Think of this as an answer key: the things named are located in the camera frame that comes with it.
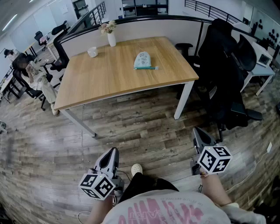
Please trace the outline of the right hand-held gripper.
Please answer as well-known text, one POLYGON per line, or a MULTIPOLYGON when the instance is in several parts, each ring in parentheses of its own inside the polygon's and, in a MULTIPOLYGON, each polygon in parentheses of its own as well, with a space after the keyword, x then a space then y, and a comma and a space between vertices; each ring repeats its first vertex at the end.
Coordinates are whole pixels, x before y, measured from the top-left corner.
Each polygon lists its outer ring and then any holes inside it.
POLYGON ((193 128, 192 138, 198 153, 190 162, 192 175, 199 175, 201 168, 208 174, 222 173, 227 169, 232 155, 226 146, 216 146, 217 140, 199 127, 193 128))

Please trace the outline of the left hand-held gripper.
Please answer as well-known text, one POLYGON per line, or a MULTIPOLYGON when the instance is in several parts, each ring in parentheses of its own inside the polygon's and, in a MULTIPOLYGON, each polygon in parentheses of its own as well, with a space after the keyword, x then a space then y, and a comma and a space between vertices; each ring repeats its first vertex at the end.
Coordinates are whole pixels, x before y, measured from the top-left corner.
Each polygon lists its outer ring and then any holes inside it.
POLYGON ((119 168, 119 150, 116 147, 106 151, 85 173, 79 182, 79 188, 89 197, 105 200, 109 196, 124 192, 124 180, 116 175, 119 168))

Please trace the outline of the person's left forearm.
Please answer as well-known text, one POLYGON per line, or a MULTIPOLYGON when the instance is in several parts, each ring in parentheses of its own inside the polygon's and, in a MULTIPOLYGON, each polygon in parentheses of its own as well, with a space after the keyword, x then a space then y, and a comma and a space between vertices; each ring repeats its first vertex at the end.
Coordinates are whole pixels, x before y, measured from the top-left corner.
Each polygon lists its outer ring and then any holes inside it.
POLYGON ((105 200, 96 200, 85 224, 102 224, 112 208, 113 196, 108 196, 105 200))

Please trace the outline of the person's right forearm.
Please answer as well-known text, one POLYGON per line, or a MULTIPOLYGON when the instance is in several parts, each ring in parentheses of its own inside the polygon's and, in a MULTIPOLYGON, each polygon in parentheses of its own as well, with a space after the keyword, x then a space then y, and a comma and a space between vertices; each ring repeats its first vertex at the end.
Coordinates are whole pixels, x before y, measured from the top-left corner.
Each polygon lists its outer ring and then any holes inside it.
POLYGON ((200 177, 202 179, 203 193, 215 204, 222 207, 232 203, 217 174, 209 175, 207 172, 201 171, 200 177))

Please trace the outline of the white clog shoe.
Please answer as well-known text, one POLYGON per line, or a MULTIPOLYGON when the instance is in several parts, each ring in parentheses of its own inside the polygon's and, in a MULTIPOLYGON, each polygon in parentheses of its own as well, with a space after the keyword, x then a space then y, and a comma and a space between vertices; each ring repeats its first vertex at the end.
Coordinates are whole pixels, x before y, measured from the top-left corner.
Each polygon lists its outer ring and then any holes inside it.
POLYGON ((131 167, 131 174, 132 174, 132 176, 134 176, 137 173, 143 174, 143 168, 142 168, 142 166, 140 164, 134 164, 131 167))

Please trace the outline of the black trousers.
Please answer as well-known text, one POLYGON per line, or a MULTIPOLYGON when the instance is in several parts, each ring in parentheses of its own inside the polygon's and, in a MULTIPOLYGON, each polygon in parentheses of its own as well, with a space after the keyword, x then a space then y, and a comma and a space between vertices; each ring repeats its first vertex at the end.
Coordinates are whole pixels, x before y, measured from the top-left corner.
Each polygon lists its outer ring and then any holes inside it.
POLYGON ((123 195, 121 196, 119 203, 131 199, 136 195, 147 193, 153 190, 174 190, 178 189, 165 179, 158 178, 157 180, 152 179, 149 176, 143 175, 142 173, 136 173, 130 184, 125 189, 123 195))

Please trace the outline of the white metal table leg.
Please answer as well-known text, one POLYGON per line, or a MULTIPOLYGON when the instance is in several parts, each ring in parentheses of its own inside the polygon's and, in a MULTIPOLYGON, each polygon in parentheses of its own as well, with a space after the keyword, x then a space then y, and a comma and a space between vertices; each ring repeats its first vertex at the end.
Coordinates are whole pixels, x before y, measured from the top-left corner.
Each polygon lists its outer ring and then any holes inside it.
POLYGON ((76 126, 78 126, 83 132, 91 137, 95 137, 95 132, 91 130, 81 119, 79 119, 70 109, 60 110, 63 115, 65 115, 70 121, 72 121, 76 126))
POLYGON ((180 100, 179 100, 179 103, 178 103, 178 106, 177 106, 177 109, 176 109, 175 114, 174 114, 174 119, 175 120, 179 119, 179 117, 180 117, 180 115, 181 115, 181 113, 182 113, 182 111, 185 107, 185 104, 187 102, 187 99, 189 97, 189 94, 191 92, 193 84, 194 84, 194 81, 190 81, 190 82, 185 83, 182 94, 181 94, 181 97, 180 97, 180 100))

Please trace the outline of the white shirt pink print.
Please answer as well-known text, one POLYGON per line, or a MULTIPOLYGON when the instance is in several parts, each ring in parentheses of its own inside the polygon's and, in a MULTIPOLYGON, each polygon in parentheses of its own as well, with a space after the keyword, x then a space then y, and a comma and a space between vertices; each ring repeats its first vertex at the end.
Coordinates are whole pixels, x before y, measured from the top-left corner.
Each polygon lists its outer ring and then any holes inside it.
POLYGON ((113 207, 102 224, 266 224, 237 203, 216 205, 202 193, 154 190, 113 207))

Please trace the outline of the white desk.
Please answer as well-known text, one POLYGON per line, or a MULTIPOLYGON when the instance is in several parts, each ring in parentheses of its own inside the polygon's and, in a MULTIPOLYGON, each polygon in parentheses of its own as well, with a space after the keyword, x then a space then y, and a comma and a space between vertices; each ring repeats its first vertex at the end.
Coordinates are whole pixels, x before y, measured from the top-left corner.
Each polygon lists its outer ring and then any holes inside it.
POLYGON ((242 92, 244 90, 244 88, 247 86, 247 84, 250 82, 250 80, 253 77, 267 76, 268 77, 267 80, 264 82, 264 84, 261 86, 261 88, 256 93, 256 96, 258 96, 263 91, 263 89, 266 87, 266 85, 270 82, 270 80, 273 78, 274 75, 275 75, 274 71, 269 66, 264 67, 259 64, 256 64, 254 69, 252 71, 250 71, 248 73, 247 77, 245 78, 244 85, 243 85, 242 89, 240 90, 240 92, 242 92))

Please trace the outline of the white box appliance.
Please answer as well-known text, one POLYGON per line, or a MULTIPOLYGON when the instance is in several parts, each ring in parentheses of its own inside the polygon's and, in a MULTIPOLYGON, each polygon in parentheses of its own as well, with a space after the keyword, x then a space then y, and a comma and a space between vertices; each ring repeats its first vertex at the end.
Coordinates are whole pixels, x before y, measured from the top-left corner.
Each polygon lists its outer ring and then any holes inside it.
POLYGON ((261 66, 268 67, 273 57, 269 54, 269 52, 265 48, 263 48, 256 42, 252 43, 252 47, 256 54, 256 63, 261 66))

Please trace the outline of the white ceramic vase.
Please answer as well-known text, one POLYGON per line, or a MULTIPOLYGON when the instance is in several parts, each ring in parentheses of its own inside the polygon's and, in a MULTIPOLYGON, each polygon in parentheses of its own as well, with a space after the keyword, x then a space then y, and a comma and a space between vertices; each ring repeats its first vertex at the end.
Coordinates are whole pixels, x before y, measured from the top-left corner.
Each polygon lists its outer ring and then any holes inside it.
POLYGON ((109 42, 110 46, 111 47, 116 46, 116 37, 115 37, 114 32, 112 31, 111 33, 108 33, 107 37, 108 37, 108 42, 109 42))

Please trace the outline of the black metal railing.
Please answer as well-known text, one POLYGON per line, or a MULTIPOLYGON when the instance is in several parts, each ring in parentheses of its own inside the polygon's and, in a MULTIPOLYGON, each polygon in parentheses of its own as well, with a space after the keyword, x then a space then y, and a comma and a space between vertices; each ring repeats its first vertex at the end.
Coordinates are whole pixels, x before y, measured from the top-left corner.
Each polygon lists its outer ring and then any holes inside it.
POLYGON ((88 11, 85 15, 79 18, 77 23, 75 23, 68 31, 68 34, 73 34, 80 32, 84 29, 91 28, 93 26, 99 25, 102 23, 102 19, 106 14, 105 2, 102 1, 95 8, 88 11))
POLYGON ((243 23, 243 21, 239 20, 238 18, 230 15, 229 13, 226 13, 223 10, 220 10, 216 7, 213 7, 211 5, 196 1, 196 0, 185 0, 185 7, 192 9, 196 12, 202 13, 206 15, 208 18, 212 19, 222 19, 225 20, 231 24, 235 23, 243 23))

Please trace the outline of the pink flower bouquet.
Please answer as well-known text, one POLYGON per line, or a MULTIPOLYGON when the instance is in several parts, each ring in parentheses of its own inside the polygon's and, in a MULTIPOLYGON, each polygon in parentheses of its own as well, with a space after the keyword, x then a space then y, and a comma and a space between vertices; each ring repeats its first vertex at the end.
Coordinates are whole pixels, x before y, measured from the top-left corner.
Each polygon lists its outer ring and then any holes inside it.
POLYGON ((101 30, 101 35, 111 34, 116 28, 116 21, 112 20, 108 23, 102 23, 99 29, 101 30))

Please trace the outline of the ceiling strip light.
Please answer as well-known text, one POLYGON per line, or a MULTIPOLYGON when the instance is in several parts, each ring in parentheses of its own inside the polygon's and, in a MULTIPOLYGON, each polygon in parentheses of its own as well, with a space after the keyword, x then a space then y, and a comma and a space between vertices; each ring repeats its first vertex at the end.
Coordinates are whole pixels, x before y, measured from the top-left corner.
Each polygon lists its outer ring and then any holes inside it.
POLYGON ((7 24, 4 26, 4 28, 2 29, 2 31, 5 31, 7 29, 7 27, 12 23, 12 21, 17 17, 18 14, 15 14, 8 22, 7 24))

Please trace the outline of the group of black wall decals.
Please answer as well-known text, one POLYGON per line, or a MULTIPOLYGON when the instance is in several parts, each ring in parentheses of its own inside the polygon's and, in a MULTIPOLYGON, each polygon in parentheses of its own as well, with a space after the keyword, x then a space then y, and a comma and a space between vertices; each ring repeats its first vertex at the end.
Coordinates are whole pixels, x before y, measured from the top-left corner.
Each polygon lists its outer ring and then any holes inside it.
POLYGON ((280 41, 280 24, 275 21, 265 21, 264 19, 259 19, 253 23, 253 26, 255 25, 256 31, 254 36, 260 40, 267 40, 271 47, 276 48, 280 41))

